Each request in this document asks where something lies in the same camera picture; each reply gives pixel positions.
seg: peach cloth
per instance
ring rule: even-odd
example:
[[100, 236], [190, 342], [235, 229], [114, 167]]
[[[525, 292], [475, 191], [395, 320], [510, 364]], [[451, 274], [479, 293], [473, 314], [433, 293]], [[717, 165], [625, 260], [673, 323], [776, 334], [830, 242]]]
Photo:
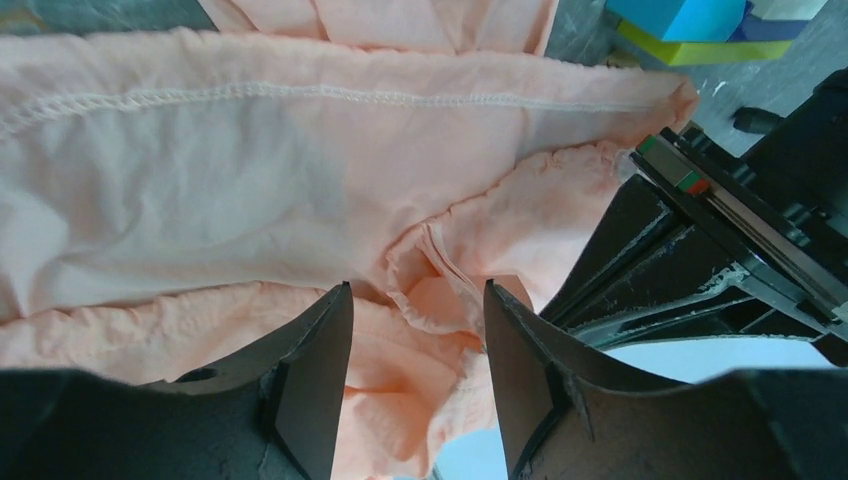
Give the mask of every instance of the peach cloth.
[[545, 53], [559, 0], [199, 0], [222, 32], [360, 48]]
[[0, 366], [173, 380], [350, 280], [338, 479], [424, 476], [493, 425], [480, 285], [542, 307], [619, 150], [696, 103], [668, 73], [261, 34], [0, 51]]

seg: gray table surface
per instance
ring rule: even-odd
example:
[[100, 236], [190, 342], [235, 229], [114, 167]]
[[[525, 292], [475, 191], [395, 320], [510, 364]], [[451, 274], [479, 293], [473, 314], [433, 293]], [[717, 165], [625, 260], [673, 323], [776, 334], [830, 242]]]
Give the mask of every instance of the gray table surface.
[[[595, 65], [616, 46], [646, 69], [689, 75], [702, 96], [695, 121], [719, 144], [741, 154], [759, 138], [736, 131], [730, 117], [741, 106], [786, 115], [828, 74], [848, 67], [848, 0], [830, 0], [779, 60], [670, 68], [615, 33], [618, 19], [603, 0], [560, 0], [546, 55]], [[0, 32], [38, 34], [214, 30], [197, 0], [0, 0]]]

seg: white stitching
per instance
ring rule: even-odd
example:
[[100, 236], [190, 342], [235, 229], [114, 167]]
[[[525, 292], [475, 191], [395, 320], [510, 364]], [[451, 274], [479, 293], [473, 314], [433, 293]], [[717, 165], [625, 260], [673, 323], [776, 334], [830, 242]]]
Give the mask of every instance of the white stitching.
[[118, 95], [78, 94], [41, 98], [0, 115], [0, 141], [42, 122], [63, 116], [84, 115], [93, 110], [124, 112], [181, 103], [231, 100], [245, 97], [325, 97], [351, 102], [379, 103], [398, 107], [519, 107], [564, 112], [645, 111], [644, 104], [556, 103], [510, 93], [420, 96], [400, 92], [364, 92], [327, 85], [292, 87], [262, 82], [226, 84], [197, 90], [136, 90]]

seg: yellow block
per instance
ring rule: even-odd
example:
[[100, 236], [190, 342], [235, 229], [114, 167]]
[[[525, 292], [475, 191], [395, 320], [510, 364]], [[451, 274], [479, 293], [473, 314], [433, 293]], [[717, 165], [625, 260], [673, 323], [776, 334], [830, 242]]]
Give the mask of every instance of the yellow block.
[[624, 20], [618, 33], [667, 65], [704, 65], [780, 58], [792, 45], [779, 42], [681, 43], [661, 42]]

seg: green component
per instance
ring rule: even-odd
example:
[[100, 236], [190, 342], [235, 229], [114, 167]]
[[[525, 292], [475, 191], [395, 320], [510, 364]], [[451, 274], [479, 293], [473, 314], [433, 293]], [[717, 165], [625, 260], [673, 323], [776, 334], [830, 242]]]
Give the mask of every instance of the green component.
[[683, 180], [677, 182], [677, 185], [675, 185], [675, 187], [680, 190], [683, 190], [684, 192], [688, 192], [689, 189], [692, 188], [700, 179], [701, 176], [697, 173], [689, 172], [689, 174], [683, 177]]
[[642, 141], [642, 143], [639, 144], [638, 147], [636, 147], [636, 151], [639, 152], [640, 155], [644, 155], [648, 153], [648, 150], [650, 150], [655, 143], [657, 143], [656, 137], [654, 137], [653, 135], [649, 135], [645, 140]]

